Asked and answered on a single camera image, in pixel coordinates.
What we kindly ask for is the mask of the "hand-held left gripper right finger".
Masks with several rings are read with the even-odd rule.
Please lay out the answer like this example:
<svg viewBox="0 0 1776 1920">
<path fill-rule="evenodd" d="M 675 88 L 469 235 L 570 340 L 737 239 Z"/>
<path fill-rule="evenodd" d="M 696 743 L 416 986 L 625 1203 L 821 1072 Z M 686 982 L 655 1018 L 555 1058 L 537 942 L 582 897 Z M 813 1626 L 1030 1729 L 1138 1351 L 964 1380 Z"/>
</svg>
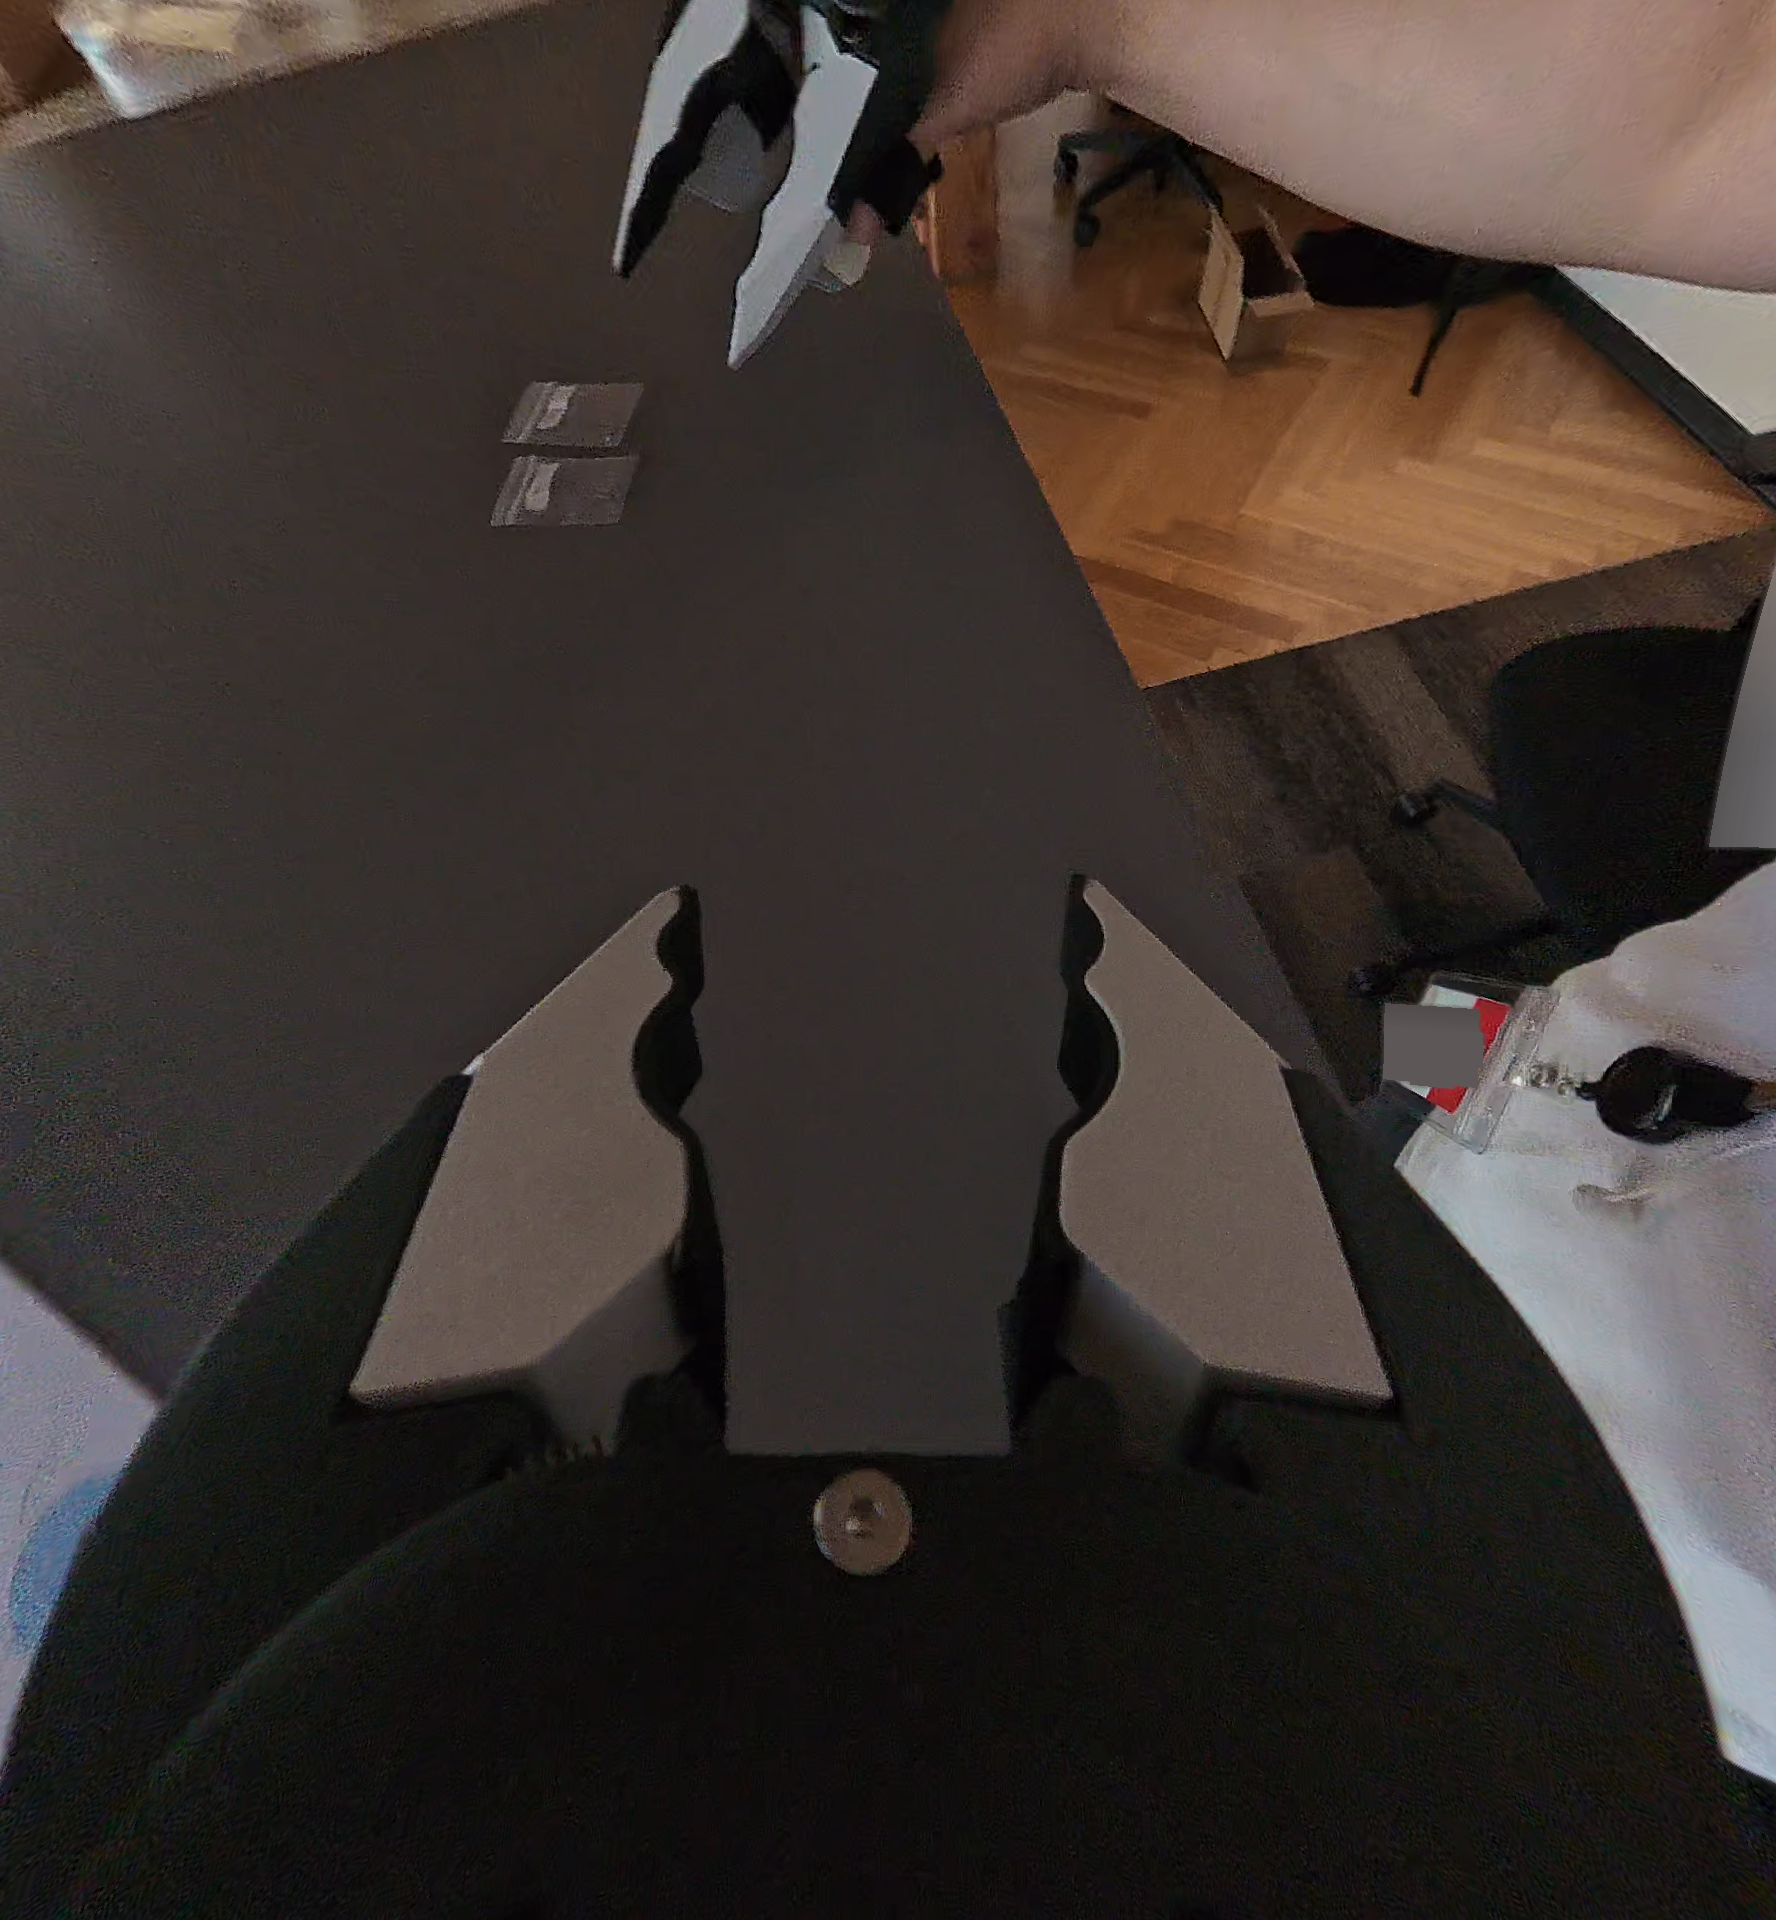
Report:
<svg viewBox="0 0 1776 1920">
<path fill-rule="evenodd" d="M 1073 1117 L 1004 1309 L 1014 1429 L 1090 1380 L 1129 1461 L 1204 1470 L 1256 1409 L 1393 1418 L 1287 1062 L 1095 877 L 1061 979 Z"/>
</svg>

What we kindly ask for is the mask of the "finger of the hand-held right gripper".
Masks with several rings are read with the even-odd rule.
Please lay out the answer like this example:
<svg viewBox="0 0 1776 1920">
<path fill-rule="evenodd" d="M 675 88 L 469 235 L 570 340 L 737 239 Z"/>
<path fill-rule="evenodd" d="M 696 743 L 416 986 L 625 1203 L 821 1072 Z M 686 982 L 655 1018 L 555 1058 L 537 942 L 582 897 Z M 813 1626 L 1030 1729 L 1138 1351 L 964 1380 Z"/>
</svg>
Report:
<svg viewBox="0 0 1776 1920">
<path fill-rule="evenodd" d="M 843 48 L 828 19 L 802 20 L 805 79 L 790 117 L 790 157 L 760 210 L 756 248 L 733 302 L 727 365 L 745 369 L 805 290 L 839 295 L 866 274 L 873 248 L 834 213 L 834 185 L 877 86 L 877 70 Z"/>
<path fill-rule="evenodd" d="M 790 126 L 790 27 L 778 4 L 671 4 L 653 62 L 613 246 L 633 277 L 680 194 L 748 213 L 775 183 Z"/>
</svg>

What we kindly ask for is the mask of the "person's white shirt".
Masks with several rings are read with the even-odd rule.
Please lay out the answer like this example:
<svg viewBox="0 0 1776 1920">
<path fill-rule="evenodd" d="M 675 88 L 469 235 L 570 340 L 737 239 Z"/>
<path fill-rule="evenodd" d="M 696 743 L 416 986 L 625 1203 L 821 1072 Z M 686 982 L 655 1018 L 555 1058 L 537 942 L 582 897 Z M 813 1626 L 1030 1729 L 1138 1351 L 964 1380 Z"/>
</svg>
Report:
<svg viewBox="0 0 1776 1920">
<path fill-rule="evenodd" d="M 1645 1045 L 1776 1081 L 1776 858 L 1554 986 L 1530 1091 L 1399 1169 L 1603 1438 L 1668 1573 L 1722 1755 L 1776 1786 L 1776 1119 L 1645 1145 L 1579 1087 Z"/>
</svg>

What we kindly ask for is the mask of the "clear badge holder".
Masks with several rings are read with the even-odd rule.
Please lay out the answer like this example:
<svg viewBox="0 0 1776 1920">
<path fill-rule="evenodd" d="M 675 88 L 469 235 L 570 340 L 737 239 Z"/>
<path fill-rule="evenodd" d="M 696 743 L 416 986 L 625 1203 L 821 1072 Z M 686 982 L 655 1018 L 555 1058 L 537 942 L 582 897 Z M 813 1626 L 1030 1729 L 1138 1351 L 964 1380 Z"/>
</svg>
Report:
<svg viewBox="0 0 1776 1920">
<path fill-rule="evenodd" d="M 1554 995 L 1479 973 L 1432 973 L 1418 999 L 1380 1008 L 1380 1088 L 1424 1133 L 1489 1153 L 1530 1093 Z"/>
</svg>

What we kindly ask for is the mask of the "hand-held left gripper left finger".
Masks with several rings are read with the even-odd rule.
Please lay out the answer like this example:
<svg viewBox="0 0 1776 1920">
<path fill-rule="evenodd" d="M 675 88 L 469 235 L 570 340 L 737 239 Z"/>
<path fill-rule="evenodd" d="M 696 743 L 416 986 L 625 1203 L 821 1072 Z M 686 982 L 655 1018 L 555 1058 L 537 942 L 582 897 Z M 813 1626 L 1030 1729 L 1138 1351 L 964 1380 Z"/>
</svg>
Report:
<svg viewBox="0 0 1776 1920">
<path fill-rule="evenodd" d="M 714 1211 L 686 1106 L 702 1081 L 701 899 L 662 891 L 469 1069 L 351 1397 L 490 1395 L 565 1450 L 613 1455 L 645 1380 L 705 1342 Z"/>
</svg>

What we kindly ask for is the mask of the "small clear plastic bag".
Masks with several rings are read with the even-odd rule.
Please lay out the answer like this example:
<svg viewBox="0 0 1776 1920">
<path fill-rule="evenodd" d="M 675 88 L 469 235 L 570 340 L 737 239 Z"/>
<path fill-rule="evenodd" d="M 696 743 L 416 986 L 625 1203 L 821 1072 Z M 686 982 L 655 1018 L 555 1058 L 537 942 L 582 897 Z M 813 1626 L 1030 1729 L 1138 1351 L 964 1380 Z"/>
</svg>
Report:
<svg viewBox="0 0 1776 1920">
<path fill-rule="evenodd" d="M 633 432 L 645 398 L 640 383 L 528 383 L 503 428 L 512 449 L 614 452 Z"/>
<path fill-rule="evenodd" d="M 496 494 L 494 528 L 595 528 L 622 520 L 640 457 L 522 452 Z"/>
</svg>

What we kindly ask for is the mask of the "person's right hand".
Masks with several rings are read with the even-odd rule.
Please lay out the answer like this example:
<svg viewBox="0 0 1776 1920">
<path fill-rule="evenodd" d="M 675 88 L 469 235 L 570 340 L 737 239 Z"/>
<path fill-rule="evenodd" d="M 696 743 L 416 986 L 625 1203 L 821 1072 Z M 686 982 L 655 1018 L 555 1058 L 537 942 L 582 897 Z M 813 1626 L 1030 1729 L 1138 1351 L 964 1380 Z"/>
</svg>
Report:
<svg viewBox="0 0 1776 1920">
<path fill-rule="evenodd" d="M 958 2 L 931 62 L 931 86 L 908 138 L 931 164 L 942 146 L 996 132 L 1069 92 L 1131 107 L 1167 60 L 1172 4 Z"/>
</svg>

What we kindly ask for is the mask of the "person's right forearm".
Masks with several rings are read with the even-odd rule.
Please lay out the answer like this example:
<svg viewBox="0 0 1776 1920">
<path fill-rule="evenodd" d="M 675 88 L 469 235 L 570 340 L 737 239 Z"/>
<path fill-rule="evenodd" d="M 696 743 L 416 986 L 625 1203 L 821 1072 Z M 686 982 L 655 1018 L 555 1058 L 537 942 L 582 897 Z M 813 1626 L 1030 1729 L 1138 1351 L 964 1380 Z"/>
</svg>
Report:
<svg viewBox="0 0 1776 1920">
<path fill-rule="evenodd" d="M 1776 2 L 1084 4 L 1071 48 L 1361 224 L 1776 295 Z"/>
</svg>

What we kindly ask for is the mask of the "dark desk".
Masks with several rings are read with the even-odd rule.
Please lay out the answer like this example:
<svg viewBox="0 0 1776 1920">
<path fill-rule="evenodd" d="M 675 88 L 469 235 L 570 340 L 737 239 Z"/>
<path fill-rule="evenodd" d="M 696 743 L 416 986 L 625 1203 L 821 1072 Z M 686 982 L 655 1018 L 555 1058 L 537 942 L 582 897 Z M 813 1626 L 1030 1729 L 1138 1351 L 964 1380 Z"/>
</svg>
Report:
<svg viewBox="0 0 1776 1920">
<path fill-rule="evenodd" d="M 0 1255 L 149 1385 L 695 891 L 740 1455 L 1007 1447 L 1074 877 L 1333 1081 L 923 252 L 611 256 L 666 4 L 0 152 Z M 503 445 L 640 383 L 616 451 Z M 620 520 L 494 528 L 521 455 Z"/>
</svg>

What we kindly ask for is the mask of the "black badge reel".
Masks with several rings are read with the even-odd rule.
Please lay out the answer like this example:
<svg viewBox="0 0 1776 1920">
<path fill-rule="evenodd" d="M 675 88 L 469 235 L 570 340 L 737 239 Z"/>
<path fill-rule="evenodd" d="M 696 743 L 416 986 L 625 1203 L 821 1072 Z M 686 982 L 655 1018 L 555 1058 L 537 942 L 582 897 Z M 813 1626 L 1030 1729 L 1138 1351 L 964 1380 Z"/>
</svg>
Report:
<svg viewBox="0 0 1776 1920">
<path fill-rule="evenodd" d="M 1576 1095 L 1611 1134 L 1645 1145 L 1733 1134 L 1776 1120 L 1776 1078 L 1720 1069 L 1664 1046 L 1623 1052 L 1585 1078 Z"/>
</svg>

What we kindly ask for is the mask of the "open cardboard box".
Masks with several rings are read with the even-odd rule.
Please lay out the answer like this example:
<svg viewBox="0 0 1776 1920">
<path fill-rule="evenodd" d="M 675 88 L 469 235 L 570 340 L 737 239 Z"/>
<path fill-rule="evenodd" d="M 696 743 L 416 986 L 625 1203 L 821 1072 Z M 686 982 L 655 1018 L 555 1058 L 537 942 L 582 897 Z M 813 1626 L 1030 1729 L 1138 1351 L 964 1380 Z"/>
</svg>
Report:
<svg viewBox="0 0 1776 1920">
<path fill-rule="evenodd" d="M 1308 280 L 1267 209 L 1243 228 L 1220 209 L 1209 213 L 1197 304 L 1229 371 L 1282 356 L 1304 319 L 1316 313 Z"/>
</svg>

